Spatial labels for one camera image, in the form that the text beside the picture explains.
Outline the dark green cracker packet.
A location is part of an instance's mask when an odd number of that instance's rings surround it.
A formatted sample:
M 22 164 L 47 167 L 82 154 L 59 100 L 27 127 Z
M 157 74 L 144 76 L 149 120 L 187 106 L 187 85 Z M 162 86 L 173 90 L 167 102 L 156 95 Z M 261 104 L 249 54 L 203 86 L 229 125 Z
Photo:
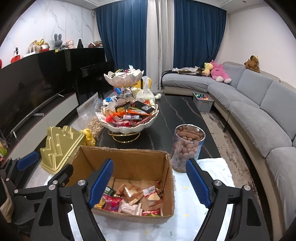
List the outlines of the dark green cracker packet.
M 108 196 L 114 196 L 116 194 L 116 191 L 108 186 L 106 186 L 105 190 L 104 190 L 104 194 L 108 195 Z

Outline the pink snack packet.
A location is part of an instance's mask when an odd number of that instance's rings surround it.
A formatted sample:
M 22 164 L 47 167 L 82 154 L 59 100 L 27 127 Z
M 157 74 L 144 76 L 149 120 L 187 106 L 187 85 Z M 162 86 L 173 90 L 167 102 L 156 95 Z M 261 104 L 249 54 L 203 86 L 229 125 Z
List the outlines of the pink snack packet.
M 123 200 L 122 197 L 109 196 L 107 194 L 103 194 L 102 198 L 104 200 L 104 205 L 102 209 L 107 211 L 118 212 L 119 204 Z

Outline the tan biscuit snack bag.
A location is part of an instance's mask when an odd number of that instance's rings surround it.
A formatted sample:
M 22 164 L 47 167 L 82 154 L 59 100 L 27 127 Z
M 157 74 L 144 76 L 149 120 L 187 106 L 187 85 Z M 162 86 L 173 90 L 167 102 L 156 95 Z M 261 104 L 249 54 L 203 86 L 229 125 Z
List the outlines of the tan biscuit snack bag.
M 134 205 L 138 203 L 144 196 L 142 189 L 131 184 L 129 181 L 121 184 L 116 190 L 115 194 L 125 196 L 129 205 Z

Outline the clear packet yellow cake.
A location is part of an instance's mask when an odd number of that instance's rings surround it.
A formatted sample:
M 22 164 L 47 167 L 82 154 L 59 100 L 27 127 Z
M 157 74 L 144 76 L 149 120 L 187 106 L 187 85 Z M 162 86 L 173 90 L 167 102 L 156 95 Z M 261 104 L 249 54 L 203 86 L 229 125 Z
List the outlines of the clear packet yellow cake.
M 156 191 L 155 185 L 143 189 L 142 192 L 144 194 L 144 199 L 148 207 L 152 207 L 163 202 L 163 199 L 158 195 Z

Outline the red gold twisted candy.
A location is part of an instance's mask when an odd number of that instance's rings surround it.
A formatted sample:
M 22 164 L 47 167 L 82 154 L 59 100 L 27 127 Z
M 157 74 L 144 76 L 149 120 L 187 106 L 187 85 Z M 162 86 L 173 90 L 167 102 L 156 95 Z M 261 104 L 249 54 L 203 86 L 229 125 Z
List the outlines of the red gold twisted candy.
M 156 183 L 156 193 L 161 199 L 163 199 L 164 188 L 161 181 L 157 181 Z

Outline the pink wafer packet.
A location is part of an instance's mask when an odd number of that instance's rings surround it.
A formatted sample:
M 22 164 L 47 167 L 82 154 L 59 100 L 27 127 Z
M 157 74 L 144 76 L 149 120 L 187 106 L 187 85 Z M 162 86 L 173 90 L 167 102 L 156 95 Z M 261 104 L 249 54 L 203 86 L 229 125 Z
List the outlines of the pink wafer packet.
M 128 214 L 128 215 L 140 216 L 142 215 L 142 204 L 139 203 L 139 204 L 130 205 L 129 203 L 122 200 L 119 204 L 118 212 Z

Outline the small green candy packet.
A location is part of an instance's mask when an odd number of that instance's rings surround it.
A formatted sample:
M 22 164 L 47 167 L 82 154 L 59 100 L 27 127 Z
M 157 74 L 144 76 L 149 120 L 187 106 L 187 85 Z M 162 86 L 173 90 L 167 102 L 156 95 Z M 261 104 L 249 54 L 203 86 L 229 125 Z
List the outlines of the small green candy packet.
M 153 213 L 149 213 L 145 216 L 149 216 L 149 217 L 162 217 L 161 215 L 156 215 L 156 214 L 153 214 Z

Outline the brown cardboard box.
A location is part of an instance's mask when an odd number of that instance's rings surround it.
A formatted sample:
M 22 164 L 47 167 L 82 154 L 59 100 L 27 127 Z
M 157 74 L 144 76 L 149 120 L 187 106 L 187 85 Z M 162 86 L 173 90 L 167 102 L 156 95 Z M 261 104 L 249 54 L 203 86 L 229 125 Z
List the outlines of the brown cardboard box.
M 111 180 L 108 182 L 108 186 L 114 190 L 126 181 L 140 189 L 154 186 L 158 181 L 161 182 L 163 198 L 160 203 L 150 207 L 145 198 L 140 202 L 143 210 L 160 208 L 163 215 L 160 217 L 135 216 L 96 208 L 92 209 L 93 214 L 150 224 L 165 223 L 174 215 L 175 197 L 171 156 L 165 151 L 81 146 L 70 161 L 74 172 L 68 185 L 71 186 L 80 179 L 87 179 L 92 172 L 99 169 L 105 159 L 111 159 L 114 163 Z

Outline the bag of peanuts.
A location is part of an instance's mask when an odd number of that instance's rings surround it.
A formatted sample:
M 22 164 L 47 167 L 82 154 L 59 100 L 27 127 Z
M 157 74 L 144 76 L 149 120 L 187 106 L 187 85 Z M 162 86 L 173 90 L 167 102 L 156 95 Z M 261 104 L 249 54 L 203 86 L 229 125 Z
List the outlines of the bag of peanuts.
M 96 140 L 99 139 L 104 130 L 104 126 L 101 125 L 97 116 L 92 118 L 90 123 L 87 125 L 87 128 L 90 130 L 93 138 L 95 138 Z

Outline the black television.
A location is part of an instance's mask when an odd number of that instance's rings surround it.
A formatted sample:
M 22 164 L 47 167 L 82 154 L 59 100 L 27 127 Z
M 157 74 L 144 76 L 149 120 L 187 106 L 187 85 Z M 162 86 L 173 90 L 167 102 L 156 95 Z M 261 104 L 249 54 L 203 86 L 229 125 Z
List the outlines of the black television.
M 33 54 L 1 69 L 1 135 L 10 138 L 34 109 L 58 94 L 75 93 L 81 103 L 107 92 L 104 74 L 114 70 L 103 48 Z

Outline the grey sectional sofa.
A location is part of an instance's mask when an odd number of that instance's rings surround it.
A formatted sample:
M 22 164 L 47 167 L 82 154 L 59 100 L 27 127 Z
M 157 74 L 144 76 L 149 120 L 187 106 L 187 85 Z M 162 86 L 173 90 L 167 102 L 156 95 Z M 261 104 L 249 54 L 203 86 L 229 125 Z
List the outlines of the grey sectional sofa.
M 222 65 L 231 82 L 165 71 L 167 94 L 209 94 L 246 149 L 267 197 L 273 238 L 279 240 L 295 220 L 295 89 L 279 78 L 242 64 Z

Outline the grey bunny plush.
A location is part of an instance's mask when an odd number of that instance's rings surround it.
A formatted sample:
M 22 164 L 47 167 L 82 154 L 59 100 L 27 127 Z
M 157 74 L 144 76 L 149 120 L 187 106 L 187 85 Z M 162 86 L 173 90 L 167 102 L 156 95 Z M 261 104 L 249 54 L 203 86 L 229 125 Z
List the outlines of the grey bunny plush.
M 61 34 L 54 34 L 54 48 L 60 49 L 63 45 L 62 35 Z

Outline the yellow plush toy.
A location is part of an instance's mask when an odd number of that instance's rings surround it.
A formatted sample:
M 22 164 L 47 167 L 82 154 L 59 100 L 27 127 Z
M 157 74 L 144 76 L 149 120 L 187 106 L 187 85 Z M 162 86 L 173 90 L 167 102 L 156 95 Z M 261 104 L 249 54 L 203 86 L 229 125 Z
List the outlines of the yellow plush toy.
M 203 76 L 209 76 L 211 73 L 211 70 L 213 69 L 213 65 L 211 63 L 205 63 L 204 64 L 204 70 L 202 71 Z

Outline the blue curtain right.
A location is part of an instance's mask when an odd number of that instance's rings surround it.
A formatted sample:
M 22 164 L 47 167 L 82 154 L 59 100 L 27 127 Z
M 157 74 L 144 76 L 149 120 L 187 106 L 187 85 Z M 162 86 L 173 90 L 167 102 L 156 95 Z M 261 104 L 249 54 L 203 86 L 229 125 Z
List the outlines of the blue curtain right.
M 198 1 L 174 1 L 174 68 L 202 67 L 214 60 L 226 27 L 227 11 Z

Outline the blue curtain left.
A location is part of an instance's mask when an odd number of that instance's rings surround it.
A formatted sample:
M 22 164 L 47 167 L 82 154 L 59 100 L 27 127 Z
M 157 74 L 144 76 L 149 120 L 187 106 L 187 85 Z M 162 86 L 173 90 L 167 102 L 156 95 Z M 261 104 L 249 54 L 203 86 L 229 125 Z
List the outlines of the blue curtain left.
M 115 69 L 147 69 L 147 1 L 117 1 L 95 9 L 108 61 Z

